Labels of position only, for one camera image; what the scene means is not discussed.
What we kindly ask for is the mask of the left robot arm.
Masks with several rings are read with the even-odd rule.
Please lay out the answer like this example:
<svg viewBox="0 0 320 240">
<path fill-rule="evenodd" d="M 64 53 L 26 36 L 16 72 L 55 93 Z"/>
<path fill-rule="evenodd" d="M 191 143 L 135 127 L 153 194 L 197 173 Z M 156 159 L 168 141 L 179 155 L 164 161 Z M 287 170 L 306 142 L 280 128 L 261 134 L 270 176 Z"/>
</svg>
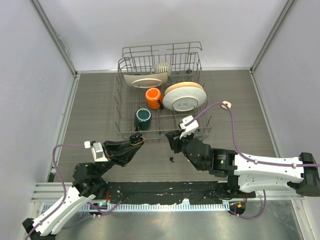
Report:
<svg viewBox="0 0 320 240">
<path fill-rule="evenodd" d="M 84 205 L 100 200 L 108 191 L 103 175 L 113 166 L 125 167 L 144 144 L 141 134 L 133 134 L 125 141 L 85 141 L 80 148 L 90 149 L 93 162 L 79 163 L 73 171 L 73 183 L 45 213 L 36 218 L 27 218 L 22 225 L 26 239 L 53 240 L 66 222 Z"/>
</svg>

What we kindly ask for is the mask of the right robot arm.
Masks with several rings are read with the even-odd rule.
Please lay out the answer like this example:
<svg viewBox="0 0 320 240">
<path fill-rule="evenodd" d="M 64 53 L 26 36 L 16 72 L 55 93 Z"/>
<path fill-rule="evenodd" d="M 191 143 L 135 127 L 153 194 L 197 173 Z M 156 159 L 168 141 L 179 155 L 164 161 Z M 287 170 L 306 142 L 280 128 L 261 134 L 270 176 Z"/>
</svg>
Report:
<svg viewBox="0 0 320 240">
<path fill-rule="evenodd" d="M 320 176 L 311 153 L 298 157 L 265 157 L 213 148 L 195 138 L 182 137 L 182 130 L 166 133 L 170 149 L 182 153 L 198 171 L 227 178 L 226 193 L 233 198 L 255 191 L 295 190 L 305 197 L 319 197 Z"/>
</svg>

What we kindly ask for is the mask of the cream square earbud case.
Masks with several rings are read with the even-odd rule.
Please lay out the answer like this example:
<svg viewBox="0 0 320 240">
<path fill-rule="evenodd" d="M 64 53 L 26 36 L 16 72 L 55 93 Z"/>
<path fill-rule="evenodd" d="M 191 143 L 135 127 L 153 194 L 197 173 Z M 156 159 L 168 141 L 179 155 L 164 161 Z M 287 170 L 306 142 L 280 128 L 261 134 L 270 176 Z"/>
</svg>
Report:
<svg viewBox="0 0 320 240">
<path fill-rule="evenodd" d="M 222 101 L 222 104 L 220 105 L 221 108 L 223 108 L 224 110 L 230 109 L 232 104 L 228 101 Z"/>
</svg>

